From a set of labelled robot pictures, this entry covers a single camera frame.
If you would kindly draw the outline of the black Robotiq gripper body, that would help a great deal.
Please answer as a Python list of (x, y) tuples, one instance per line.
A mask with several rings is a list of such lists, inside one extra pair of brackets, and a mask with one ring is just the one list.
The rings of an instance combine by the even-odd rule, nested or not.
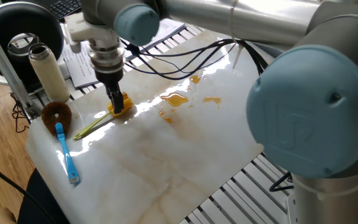
[(116, 72), (99, 72), (95, 71), (96, 78), (99, 82), (103, 83), (107, 92), (119, 92), (119, 81), (123, 78), (124, 72), (118, 70)]

